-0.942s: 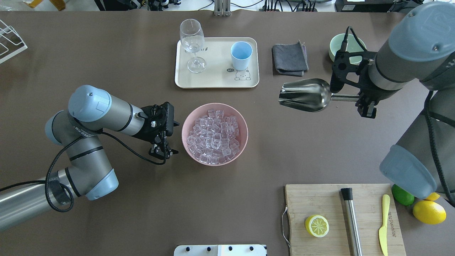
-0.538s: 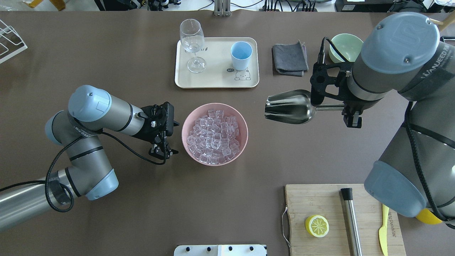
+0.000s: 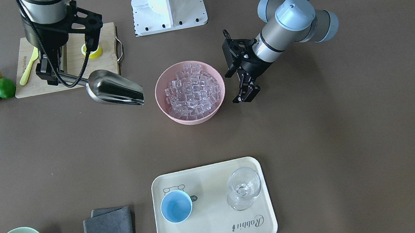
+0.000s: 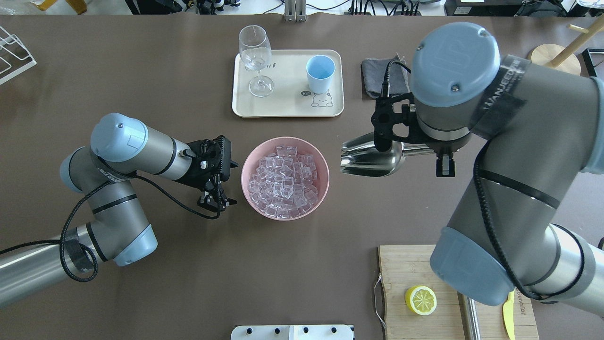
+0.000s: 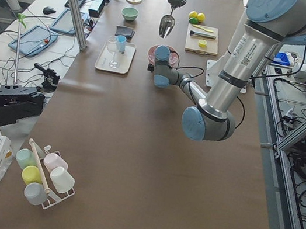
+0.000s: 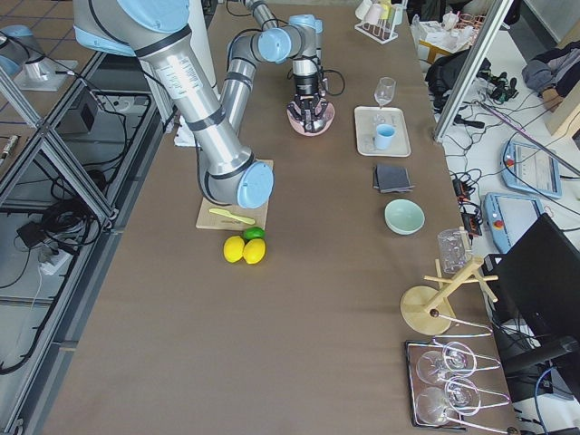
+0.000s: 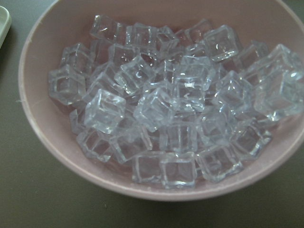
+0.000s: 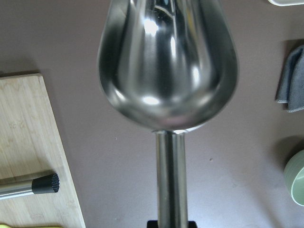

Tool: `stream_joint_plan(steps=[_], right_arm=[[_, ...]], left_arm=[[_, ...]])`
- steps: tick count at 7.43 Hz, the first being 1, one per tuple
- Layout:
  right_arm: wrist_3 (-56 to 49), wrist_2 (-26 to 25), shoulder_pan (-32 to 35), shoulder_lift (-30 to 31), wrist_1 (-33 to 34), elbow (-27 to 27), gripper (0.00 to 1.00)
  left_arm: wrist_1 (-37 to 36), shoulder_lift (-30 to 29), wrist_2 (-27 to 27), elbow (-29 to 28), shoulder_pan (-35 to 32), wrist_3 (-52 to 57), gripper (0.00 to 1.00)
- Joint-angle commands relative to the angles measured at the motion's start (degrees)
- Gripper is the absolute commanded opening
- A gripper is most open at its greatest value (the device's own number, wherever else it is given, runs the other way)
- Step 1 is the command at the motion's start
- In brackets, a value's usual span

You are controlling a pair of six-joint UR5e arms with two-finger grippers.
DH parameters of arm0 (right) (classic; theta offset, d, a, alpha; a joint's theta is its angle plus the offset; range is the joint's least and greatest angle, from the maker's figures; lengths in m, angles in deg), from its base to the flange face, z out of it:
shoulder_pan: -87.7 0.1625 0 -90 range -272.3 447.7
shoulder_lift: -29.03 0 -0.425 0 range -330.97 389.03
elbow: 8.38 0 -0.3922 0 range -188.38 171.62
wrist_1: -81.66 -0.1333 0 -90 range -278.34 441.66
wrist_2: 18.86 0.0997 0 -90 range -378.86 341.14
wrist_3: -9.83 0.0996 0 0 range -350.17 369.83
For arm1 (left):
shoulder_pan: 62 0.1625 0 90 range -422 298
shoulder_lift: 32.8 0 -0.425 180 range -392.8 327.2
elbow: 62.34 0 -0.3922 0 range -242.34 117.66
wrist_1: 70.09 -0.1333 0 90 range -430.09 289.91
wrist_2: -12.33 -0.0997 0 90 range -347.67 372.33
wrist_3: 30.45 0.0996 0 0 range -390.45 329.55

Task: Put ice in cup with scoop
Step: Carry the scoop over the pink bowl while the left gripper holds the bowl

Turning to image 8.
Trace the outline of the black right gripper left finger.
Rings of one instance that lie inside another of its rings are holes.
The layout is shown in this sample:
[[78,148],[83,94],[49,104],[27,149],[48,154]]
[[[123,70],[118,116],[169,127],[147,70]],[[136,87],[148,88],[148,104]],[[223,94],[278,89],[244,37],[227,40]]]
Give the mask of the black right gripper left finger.
[[149,220],[147,221],[147,228],[158,228],[158,221],[157,220]]

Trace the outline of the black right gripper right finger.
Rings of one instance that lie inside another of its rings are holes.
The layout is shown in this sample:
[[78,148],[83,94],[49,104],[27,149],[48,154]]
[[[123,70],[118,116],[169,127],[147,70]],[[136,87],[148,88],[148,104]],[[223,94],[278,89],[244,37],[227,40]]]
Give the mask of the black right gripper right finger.
[[195,221],[189,221],[188,228],[198,228],[198,226]]

